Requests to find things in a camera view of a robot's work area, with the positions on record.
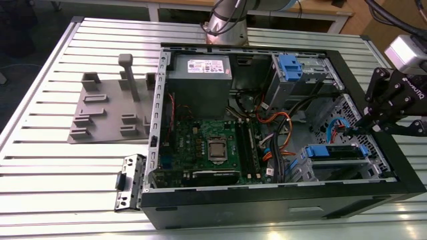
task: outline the slotted metal table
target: slotted metal table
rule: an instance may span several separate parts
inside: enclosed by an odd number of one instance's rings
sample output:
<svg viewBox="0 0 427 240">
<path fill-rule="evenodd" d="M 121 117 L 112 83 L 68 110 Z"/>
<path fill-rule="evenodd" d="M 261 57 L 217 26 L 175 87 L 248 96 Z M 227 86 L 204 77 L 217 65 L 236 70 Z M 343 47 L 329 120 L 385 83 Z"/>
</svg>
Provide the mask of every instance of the slotted metal table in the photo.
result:
<svg viewBox="0 0 427 240">
<path fill-rule="evenodd" d="M 119 54 L 133 55 L 133 73 L 155 72 L 160 42 L 204 43 L 192 24 L 76 17 L 0 135 L 0 238 L 81 236 L 105 239 L 423 239 L 427 194 L 347 219 L 157 231 L 143 213 L 113 213 L 123 157 L 147 154 L 147 143 L 67 144 L 84 72 L 117 79 Z M 249 44 L 337 50 L 368 86 L 388 64 L 368 40 L 353 35 L 248 30 Z M 427 185 L 427 138 L 395 137 Z"/>
</svg>

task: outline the ram slot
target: ram slot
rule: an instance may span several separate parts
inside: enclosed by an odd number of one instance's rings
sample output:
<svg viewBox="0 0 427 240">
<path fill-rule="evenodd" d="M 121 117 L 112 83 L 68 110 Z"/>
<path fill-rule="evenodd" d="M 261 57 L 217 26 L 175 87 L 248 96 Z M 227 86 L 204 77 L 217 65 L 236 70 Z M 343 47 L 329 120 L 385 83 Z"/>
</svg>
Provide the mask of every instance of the ram slot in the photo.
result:
<svg viewBox="0 0 427 240">
<path fill-rule="evenodd" d="M 236 143 L 237 143 L 241 175 L 248 177 L 248 156 L 247 156 L 247 150 L 245 150 L 244 130 L 240 122 L 235 123 L 235 136 L 236 136 Z"/>
<path fill-rule="evenodd" d="M 236 123 L 236 139 L 243 174 L 251 179 L 256 176 L 252 161 L 251 135 L 247 122 Z"/>
<path fill-rule="evenodd" d="M 259 160 L 257 149 L 256 149 L 256 145 L 253 144 L 255 143 L 253 126 L 249 122 L 247 125 L 248 125 L 247 130 L 248 130 L 248 137 L 251 140 L 251 151 L 252 151 L 251 165 L 253 168 L 253 176 L 259 179 L 261 177 L 261 174 L 260 174 L 261 168 L 260 168 L 260 162 L 259 162 L 260 160 Z"/>
</svg>

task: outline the motherboard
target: motherboard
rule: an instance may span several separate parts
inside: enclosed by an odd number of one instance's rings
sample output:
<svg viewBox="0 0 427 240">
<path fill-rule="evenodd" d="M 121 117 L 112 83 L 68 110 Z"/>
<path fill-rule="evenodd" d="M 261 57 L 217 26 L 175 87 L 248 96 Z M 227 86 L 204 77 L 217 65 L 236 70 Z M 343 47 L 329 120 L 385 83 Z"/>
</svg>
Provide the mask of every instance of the motherboard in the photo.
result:
<svg viewBox="0 0 427 240">
<path fill-rule="evenodd" d="M 157 188 L 261 184 L 259 125 L 247 120 L 184 119 L 160 149 Z"/>
</svg>

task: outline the cpu socket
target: cpu socket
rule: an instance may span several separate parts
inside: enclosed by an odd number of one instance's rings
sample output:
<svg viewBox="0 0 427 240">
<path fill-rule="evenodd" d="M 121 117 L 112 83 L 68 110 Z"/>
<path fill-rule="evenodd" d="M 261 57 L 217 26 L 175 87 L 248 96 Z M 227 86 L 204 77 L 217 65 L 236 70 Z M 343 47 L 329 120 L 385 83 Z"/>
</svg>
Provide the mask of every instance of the cpu socket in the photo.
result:
<svg viewBox="0 0 427 240">
<path fill-rule="evenodd" d="M 207 157 L 213 164 L 221 165 L 227 161 L 227 138 L 209 137 L 207 140 Z"/>
</svg>

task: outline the gray plastic mount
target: gray plastic mount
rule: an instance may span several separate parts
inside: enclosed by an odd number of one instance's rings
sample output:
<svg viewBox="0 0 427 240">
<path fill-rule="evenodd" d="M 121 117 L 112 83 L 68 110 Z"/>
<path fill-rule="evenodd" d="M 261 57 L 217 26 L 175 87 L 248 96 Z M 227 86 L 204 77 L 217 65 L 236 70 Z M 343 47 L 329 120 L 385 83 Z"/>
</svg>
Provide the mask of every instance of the gray plastic mount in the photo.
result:
<svg viewBox="0 0 427 240">
<path fill-rule="evenodd" d="M 131 54 L 120 54 L 119 64 L 124 68 L 121 79 L 100 80 L 96 72 L 83 74 L 69 144 L 148 139 L 155 94 L 152 76 L 147 74 L 144 79 L 135 79 Z"/>
</svg>

